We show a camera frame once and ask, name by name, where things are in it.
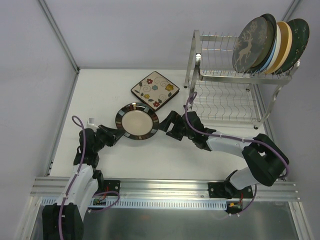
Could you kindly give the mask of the yellow bear plate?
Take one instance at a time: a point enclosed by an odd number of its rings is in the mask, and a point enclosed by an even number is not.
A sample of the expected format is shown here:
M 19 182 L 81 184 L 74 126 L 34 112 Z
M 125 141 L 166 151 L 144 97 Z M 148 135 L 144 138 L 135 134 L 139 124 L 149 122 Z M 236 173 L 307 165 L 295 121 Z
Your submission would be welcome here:
M 278 54 L 276 55 L 276 58 L 273 64 L 270 64 L 266 69 L 266 71 L 264 72 L 265 74 L 275 73 L 277 70 L 279 70 L 280 67 L 284 64 L 291 50 L 291 46 L 293 42 L 293 34 L 292 34 L 291 27 L 289 26 L 288 23 L 284 21 L 278 21 L 277 27 L 279 28 L 280 35 L 281 35 L 279 51 L 278 51 Z

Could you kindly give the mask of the blue bear plate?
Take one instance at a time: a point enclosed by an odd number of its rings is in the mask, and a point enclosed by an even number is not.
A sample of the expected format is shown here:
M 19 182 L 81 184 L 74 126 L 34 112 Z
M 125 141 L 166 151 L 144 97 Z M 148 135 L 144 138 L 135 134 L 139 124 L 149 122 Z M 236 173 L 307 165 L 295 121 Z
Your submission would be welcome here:
M 257 71 L 258 73 L 262 73 L 263 71 L 265 71 L 267 69 L 267 67 L 269 66 L 273 56 L 274 56 L 274 53 L 275 53 L 275 50 L 276 50 L 276 44 L 273 45 L 273 48 L 272 48 L 272 51 L 267 59 L 267 61 L 264 63 L 264 65 Z

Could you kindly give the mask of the dark green floral plate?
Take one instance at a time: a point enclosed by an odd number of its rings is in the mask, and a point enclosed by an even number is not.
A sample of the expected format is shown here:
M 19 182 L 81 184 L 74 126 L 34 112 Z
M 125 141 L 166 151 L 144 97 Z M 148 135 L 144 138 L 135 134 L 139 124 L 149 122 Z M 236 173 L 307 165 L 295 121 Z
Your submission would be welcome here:
M 302 18 L 295 18 L 287 22 L 292 32 L 292 44 L 289 54 L 276 72 L 282 74 L 291 69 L 304 53 L 310 37 L 309 24 Z

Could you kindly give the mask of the brown rimmed cream plate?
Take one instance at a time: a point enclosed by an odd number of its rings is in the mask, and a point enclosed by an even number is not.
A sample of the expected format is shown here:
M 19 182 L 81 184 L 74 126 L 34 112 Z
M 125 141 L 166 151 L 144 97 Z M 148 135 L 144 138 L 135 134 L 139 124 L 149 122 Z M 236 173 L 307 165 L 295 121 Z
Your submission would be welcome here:
M 274 44 L 277 38 L 277 22 L 275 17 L 270 13 L 265 13 L 261 15 L 267 22 L 267 35 L 266 41 L 263 47 L 263 51 L 260 54 L 259 58 L 255 61 L 253 66 L 250 68 L 250 72 L 257 73 L 264 70 L 264 66 L 267 64 L 272 51 L 274 49 Z

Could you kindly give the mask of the metal dish rack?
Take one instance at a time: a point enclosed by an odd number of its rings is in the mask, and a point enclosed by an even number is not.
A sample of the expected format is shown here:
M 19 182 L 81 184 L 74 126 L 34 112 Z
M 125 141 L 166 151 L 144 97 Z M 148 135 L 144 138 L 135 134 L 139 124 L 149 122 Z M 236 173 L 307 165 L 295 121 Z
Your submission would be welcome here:
M 232 56 L 237 37 L 194 30 L 184 88 L 197 92 L 191 109 L 208 124 L 262 126 L 271 115 L 277 96 L 300 66 L 298 60 L 278 75 L 238 73 Z

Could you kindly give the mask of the aluminium mounting rail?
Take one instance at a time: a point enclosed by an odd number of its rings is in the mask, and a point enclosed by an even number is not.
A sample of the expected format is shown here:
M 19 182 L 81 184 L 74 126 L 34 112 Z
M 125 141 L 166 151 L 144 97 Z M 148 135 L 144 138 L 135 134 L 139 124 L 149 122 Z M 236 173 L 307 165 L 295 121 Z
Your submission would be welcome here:
M 69 181 L 68 177 L 37 177 L 31 196 L 58 197 Z M 210 184 L 217 180 L 173 180 L 120 178 L 119 193 L 128 199 L 205 200 L 215 190 Z M 257 202 L 300 202 L 295 182 L 276 181 L 272 186 L 257 185 Z

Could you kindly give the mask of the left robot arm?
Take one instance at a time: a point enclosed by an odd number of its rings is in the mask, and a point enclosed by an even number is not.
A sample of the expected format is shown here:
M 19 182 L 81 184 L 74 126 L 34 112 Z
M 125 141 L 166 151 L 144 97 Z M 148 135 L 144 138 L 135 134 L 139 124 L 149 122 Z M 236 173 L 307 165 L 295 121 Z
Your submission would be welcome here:
M 103 173 L 97 169 L 98 152 L 112 147 L 124 130 L 99 125 L 79 132 L 79 146 L 73 161 L 72 176 L 62 194 L 42 210 L 42 231 L 45 240 L 81 240 L 84 218 L 91 200 L 100 196 L 120 198 L 118 190 L 106 190 Z

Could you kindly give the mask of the grey reindeer plate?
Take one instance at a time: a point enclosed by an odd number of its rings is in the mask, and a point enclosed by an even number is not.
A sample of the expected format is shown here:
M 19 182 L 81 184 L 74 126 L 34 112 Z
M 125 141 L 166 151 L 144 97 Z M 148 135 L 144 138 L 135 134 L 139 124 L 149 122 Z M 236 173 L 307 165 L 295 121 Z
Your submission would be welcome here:
M 232 66 L 237 73 L 247 73 L 263 52 L 268 37 L 268 23 L 256 17 L 242 30 L 233 48 Z

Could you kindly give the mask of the cream bear plate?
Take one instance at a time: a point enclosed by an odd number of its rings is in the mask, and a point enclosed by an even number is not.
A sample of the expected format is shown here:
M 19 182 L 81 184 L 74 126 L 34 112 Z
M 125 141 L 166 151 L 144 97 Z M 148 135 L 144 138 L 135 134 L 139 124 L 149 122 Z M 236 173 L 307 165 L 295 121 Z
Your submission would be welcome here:
M 277 22 L 276 23 L 276 39 L 275 39 L 275 42 L 274 42 L 274 44 L 276 44 L 276 48 L 275 48 L 275 52 L 274 52 L 274 55 L 273 55 L 273 58 L 272 58 L 270 64 L 268 65 L 266 70 L 263 71 L 264 74 L 267 74 L 268 71 L 271 69 L 271 67 L 274 65 L 274 63 L 275 63 L 275 61 L 276 61 L 276 59 L 278 57 L 279 51 L 280 51 L 281 41 L 282 41 L 281 30 L 280 30 L 280 27 L 279 27 L 279 23 Z

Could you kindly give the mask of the square floral plate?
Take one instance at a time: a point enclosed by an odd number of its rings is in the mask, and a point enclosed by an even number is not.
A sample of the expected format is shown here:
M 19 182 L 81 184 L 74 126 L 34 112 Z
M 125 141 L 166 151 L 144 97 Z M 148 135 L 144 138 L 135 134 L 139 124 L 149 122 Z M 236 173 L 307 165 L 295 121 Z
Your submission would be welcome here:
M 180 88 L 159 72 L 153 71 L 130 91 L 142 103 L 150 106 L 156 112 L 176 96 Z

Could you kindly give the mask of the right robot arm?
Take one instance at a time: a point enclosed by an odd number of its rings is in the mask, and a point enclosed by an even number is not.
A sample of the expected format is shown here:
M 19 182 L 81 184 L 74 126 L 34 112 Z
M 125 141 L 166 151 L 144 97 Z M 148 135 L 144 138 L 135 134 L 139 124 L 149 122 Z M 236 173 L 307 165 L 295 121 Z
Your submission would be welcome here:
M 243 189 L 256 184 L 271 187 L 281 174 L 289 172 L 289 159 L 262 133 L 255 137 L 225 135 L 205 127 L 194 111 L 183 115 L 171 111 L 159 124 L 159 129 L 179 141 L 186 137 L 201 150 L 224 152 L 245 160 L 245 168 L 234 170 L 223 182 L 212 187 L 214 195 L 220 198 L 236 198 Z

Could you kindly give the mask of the striped rim round plate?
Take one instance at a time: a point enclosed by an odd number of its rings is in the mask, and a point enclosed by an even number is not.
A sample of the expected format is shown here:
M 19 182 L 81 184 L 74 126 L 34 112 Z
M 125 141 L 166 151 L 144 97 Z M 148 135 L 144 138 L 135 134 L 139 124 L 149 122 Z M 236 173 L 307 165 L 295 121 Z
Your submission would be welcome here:
M 155 111 L 141 102 L 133 102 L 122 107 L 115 116 L 118 130 L 124 131 L 124 136 L 136 141 L 153 137 L 160 125 Z

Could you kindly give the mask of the aluminium frame post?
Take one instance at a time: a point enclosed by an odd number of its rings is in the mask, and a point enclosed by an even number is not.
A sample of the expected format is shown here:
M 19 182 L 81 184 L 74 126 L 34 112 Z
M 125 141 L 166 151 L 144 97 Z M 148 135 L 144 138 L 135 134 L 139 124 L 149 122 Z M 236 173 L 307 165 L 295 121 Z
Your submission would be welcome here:
M 52 11 L 49 8 L 49 5 L 47 4 L 47 2 L 45 0 L 37 0 L 37 3 L 39 4 L 46 20 L 48 21 L 50 27 L 53 30 L 54 35 L 56 36 L 63 52 L 65 53 L 69 63 L 71 64 L 72 69 L 74 70 L 74 72 L 76 74 L 79 73 L 80 71 L 80 67 L 78 66 L 78 64 L 76 63 L 76 60 L 52 14 Z

